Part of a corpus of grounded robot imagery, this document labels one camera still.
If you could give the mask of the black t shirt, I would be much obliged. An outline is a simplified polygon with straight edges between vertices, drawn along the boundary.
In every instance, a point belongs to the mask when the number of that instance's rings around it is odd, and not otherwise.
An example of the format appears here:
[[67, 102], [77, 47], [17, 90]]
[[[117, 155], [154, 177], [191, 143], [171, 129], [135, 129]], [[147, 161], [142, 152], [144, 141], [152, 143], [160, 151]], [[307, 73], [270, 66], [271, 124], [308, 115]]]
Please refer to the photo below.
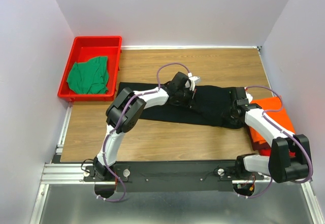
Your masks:
[[230, 116], [233, 105], [231, 91], [234, 87], [212, 85], [197, 86], [191, 107], [164, 104], [145, 109], [141, 119], [218, 126], [227, 129], [240, 129], [244, 124]]

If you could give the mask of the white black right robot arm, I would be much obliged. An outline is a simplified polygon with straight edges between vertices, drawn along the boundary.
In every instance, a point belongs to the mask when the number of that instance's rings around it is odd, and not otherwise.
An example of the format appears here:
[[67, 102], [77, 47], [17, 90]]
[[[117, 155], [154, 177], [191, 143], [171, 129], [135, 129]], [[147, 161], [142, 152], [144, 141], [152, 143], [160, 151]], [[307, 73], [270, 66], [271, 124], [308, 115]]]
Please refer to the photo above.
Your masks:
[[256, 130], [266, 140], [271, 152], [269, 156], [238, 156], [233, 168], [234, 175], [245, 179], [252, 172], [258, 172], [270, 176], [277, 183], [309, 181], [313, 175], [309, 139], [277, 123], [268, 115], [268, 110], [252, 102], [247, 90], [247, 87], [231, 88], [230, 117]]

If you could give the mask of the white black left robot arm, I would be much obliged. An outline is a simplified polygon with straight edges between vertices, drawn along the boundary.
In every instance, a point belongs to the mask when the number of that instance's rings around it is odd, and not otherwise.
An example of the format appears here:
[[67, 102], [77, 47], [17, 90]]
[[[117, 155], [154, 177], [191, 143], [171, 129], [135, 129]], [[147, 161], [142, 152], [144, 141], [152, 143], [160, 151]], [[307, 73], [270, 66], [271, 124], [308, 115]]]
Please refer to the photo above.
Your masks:
[[95, 175], [102, 181], [114, 177], [112, 166], [127, 132], [132, 130], [145, 109], [175, 105], [190, 108], [200, 77], [178, 72], [174, 78], [149, 90], [124, 88], [106, 111], [106, 135], [100, 152], [93, 159]]

